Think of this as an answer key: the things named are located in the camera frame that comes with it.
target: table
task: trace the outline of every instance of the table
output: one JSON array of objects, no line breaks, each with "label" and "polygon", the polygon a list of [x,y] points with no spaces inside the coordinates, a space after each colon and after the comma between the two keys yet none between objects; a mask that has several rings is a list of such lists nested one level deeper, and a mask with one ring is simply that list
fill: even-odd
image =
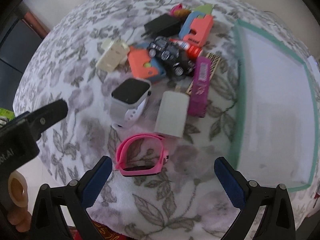
[{"label": "table", "polygon": [[[54,27],[30,61],[15,101],[14,111],[33,111],[58,98],[69,112],[62,122],[43,133],[40,158],[60,183],[79,179],[103,155],[114,159],[120,141],[138,132],[152,132],[162,93],[172,89],[164,80],[153,86],[146,111],[131,129],[116,131],[108,116],[111,91],[131,76],[128,64],[107,74],[95,69],[105,38],[121,37],[128,44],[141,41],[143,25],[183,3],[195,8],[214,5],[215,23],[204,49],[223,57],[211,82],[205,118],[188,118],[184,138],[175,142],[169,162],[152,177],[122,177],[113,171],[90,216],[116,232],[135,239],[220,239],[238,210],[233,208],[215,177],[213,162],[225,155],[235,127],[238,85],[232,26],[236,19],[267,30],[304,60],[306,46],[270,15],[238,0],[89,0],[73,9]],[[320,88],[315,82],[317,101]],[[152,152],[141,144],[132,161],[148,161]],[[296,227],[312,210],[319,184],[317,165],[313,184],[290,193]],[[252,238],[261,209],[247,238]]]}]

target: teal container rim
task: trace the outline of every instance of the teal container rim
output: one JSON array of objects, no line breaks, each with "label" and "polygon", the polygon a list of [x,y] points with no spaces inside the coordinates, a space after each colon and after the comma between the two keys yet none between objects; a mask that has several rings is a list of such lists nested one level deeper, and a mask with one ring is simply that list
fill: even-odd
[{"label": "teal container rim", "polygon": [[307,189],[311,186],[315,169],[316,169],[316,162],[318,159],[318,147],[319,147],[319,119],[318,119],[318,109],[317,109],[317,103],[315,98],[315,92],[312,85],[310,72],[308,70],[308,67],[306,63],[291,49],[289,49],[287,46],[285,46],[281,41],[277,40],[274,36],[272,36],[270,33],[268,33],[265,30],[262,30],[254,25],[251,25],[247,22],[244,22],[242,20],[237,20],[234,26],[234,35],[235,35],[235,42],[236,42],[236,48],[237,48],[237,54],[239,56],[240,64],[238,66],[239,69],[239,90],[238,90],[238,105],[237,105],[237,112],[236,112],[236,131],[235,131],[235,137],[234,141],[231,144],[230,151],[227,155],[228,162],[230,165],[234,168],[238,168],[239,164],[239,158],[240,158],[240,150],[243,143],[243,133],[244,133],[244,124],[246,120],[246,95],[247,95],[247,89],[246,89],[246,75],[245,75],[245,67],[243,65],[245,64],[244,60],[244,54],[243,49],[241,46],[241,39],[240,39],[240,32],[239,27],[247,28],[253,32],[258,33],[259,35],[263,36],[264,38],[268,39],[272,43],[274,43],[276,46],[278,46],[283,52],[289,54],[291,57],[293,57],[295,60],[297,60],[299,63],[301,63],[304,67],[304,71],[308,78],[311,98],[312,98],[312,104],[313,104],[313,112],[314,112],[314,119],[315,119],[315,145],[314,145],[314,152],[313,152],[313,161],[311,166],[311,172],[310,177],[308,180],[308,183],[303,186],[298,187],[291,187],[287,188],[289,192],[295,192]]}]

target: purple box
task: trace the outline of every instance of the purple box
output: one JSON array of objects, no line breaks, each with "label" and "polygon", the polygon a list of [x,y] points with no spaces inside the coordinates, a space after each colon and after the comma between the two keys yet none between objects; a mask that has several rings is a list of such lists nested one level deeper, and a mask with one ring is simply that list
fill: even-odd
[{"label": "purple box", "polygon": [[196,60],[193,87],[190,95],[188,114],[204,117],[207,108],[209,92],[211,60],[206,57],[198,57]]}]

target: screw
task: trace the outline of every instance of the screw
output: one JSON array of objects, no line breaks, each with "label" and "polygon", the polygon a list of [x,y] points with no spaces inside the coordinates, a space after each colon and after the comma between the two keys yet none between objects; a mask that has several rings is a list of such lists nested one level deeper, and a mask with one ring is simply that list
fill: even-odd
[{"label": "screw", "polygon": [[40,189],[45,190],[45,189],[47,189],[47,187],[48,187],[48,184],[43,184],[43,185],[41,185]]},{"label": "screw", "polygon": [[249,181],[249,185],[250,185],[251,187],[257,187],[258,183],[257,183],[256,181],[254,181],[254,180],[250,180],[250,181]]},{"label": "screw", "polygon": [[40,118],[40,124],[45,125],[45,118],[44,117]]},{"label": "screw", "polygon": [[70,185],[71,187],[74,187],[74,186],[76,186],[77,184],[78,184],[78,181],[77,181],[76,179],[73,179],[72,181],[69,182],[69,185]]},{"label": "screw", "polygon": [[286,189],[287,187],[285,186],[285,184],[282,184],[282,183],[281,183],[281,184],[279,184],[279,188],[280,188],[280,189]]}]

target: black toy car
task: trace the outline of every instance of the black toy car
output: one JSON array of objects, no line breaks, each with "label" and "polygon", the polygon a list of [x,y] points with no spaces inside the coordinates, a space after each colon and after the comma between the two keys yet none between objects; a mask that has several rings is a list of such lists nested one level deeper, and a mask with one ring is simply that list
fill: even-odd
[{"label": "black toy car", "polygon": [[164,63],[169,78],[193,76],[196,65],[189,60],[186,51],[167,38],[157,37],[149,44],[147,50],[151,58],[156,57]]}]

